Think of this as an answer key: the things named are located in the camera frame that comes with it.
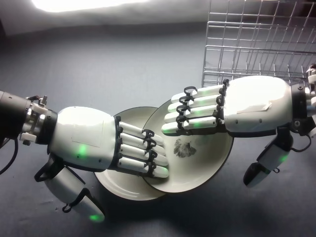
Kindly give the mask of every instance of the metal wire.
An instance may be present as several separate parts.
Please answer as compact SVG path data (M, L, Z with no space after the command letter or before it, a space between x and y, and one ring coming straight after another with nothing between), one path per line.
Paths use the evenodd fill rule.
M211 0L202 86L251 75L304 80L316 63L315 16L315 2Z

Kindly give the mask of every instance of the ceramic plate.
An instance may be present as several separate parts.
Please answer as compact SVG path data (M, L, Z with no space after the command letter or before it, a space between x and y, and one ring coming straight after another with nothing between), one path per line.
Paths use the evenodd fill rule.
M121 116L123 122L142 128L156 109L154 107L137 107L125 110L116 116ZM144 201L164 195L148 185L142 177L113 170L95 173L95 176L107 190L121 198Z
M217 173L229 156L233 138L227 133L165 136L161 127L170 104L168 101L157 109L144 126L164 139L169 177L165 180L144 179L162 192L180 193L200 186Z

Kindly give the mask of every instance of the gray tabletop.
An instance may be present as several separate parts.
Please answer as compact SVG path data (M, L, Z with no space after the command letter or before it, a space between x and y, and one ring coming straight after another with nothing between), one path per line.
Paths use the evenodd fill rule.
M55 111L80 105L114 115L136 106L159 107L181 88L200 85L202 31L130 36L123 45L121 37L99 32L58 33L54 40L51 33L41 40L14 39L0 54L1 89L23 97L46 93ZM295 148L308 143L293 136ZM34 180L47 162L46 147L20 143L16 162L0 176L0 236L315 236L314 145L303 153L292 152L281 172L259 186L248 189L242 182L271 139L235 139L230 157L213 179L154 201L121 199L93 173L76 170L106 210L107 222L102 224L75 212L64 214L63 204ZM0 150L1 166L12 153L10 142Z

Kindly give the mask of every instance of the plate rim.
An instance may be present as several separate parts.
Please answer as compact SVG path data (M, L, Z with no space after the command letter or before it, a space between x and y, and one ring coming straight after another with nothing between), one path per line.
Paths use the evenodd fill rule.
M171 101L171 100L166 101L166 102L163 103L161 106L165 105L165 104L168 103L169 101ZM147 120L147 122L145 123L144 127L146 126L146 124L148 123L148 121L150 120L150 118L157 112L157 110L148 118L148 120ZM226 156L226 158L225 158L223 164L218 168L218 170L217 170L208 180L206 180L204 183L202 183L202 184L196 186L195 188L192 188L192 189L187 190L187 191L174 192L174 193L173 193L173 192L166 192L166 191L159 190L159 189L155 188L154 186L152 186L149 182L147 182L147 180L146 180L144 177L142 177L143 180L145 180L145 182L146 182L148 185L150 185L153 189L156 189L156 190L158 190L158 191L160 191L160 192L163 192L163 193L165 193L165 194L181 194L181 193L187 193L187 192L194 191L195 189L197 189L197 188L203 186L204 184L208 183L208 181L210 181L210 180L222 169L222 167L223 167L224 164L226 163L226 161L227 161L229 155L231 154L231 151L232 151L232 148L233 148L233 144L234 144L234 140L235 140L235 138L232 137L229 133L227 133L227 134L228 134L233 140L232 140L231 147L230 147L230 149L229 149L229 151L228 151L228 154L227 154L227 156Z
M117 116L118 114L123 113L123 112L125 112L125 111L132 110L132 109L137 109L137 108L154 108L154 109L156 109L156 110L158 109L158 108L155 107L155 106L137 106L137 107L133 107L133 108L129 108L129 109L123 110L123 111L117 113L116 115L114 115L113 117L115 117L115 116ZM126 201L151 202L151 201L156 201L156 200L158 200L158 199L160 199L160 198L162 198L163 196L166 195L165 192L158 190L159 192L161 192L161 193L163 193L163 194L162 194L160 197L153 198L153 199L137 200L137 199L124 198L124 197L121 197L121 196L118 196L118 195L112 193L110 190L108 190L106 187L104 187L104 185L103 185L103 184L101 183L101 181L98 179L98 177L97 177L97 175L96 175L96 172L93 172L93 174L94 174L96 180L98 181L98 183L99 183L103 188L105 188L105 189L107 190L107 192L109 192L111 195L114 195L114 196L117 197L117 198L121 198L122 200L126 200Z

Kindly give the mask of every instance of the robotic hand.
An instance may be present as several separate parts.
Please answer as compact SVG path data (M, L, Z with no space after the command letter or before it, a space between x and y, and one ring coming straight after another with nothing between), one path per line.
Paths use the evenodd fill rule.
M162 132L167 136L205 135L227 132L233 137L276 135L247 169L248 187L260 183L271 171L279 172L291 150L302 152L316 133L316 65L307 71L309 86L288 85L268 76L249 76L222 85L196 89L186 87L171 98ZM292 147L290 131L307 136L305 149Z
M35 180L44 181L66 206L92 221L104 220L104 211L85 182L70 167L91 172L105 169L138 176L166 178L168 165L163 140L92 108L68 107L58 114L46 108L47 97L21 98L0 91L0 139L48 145L48 162Z

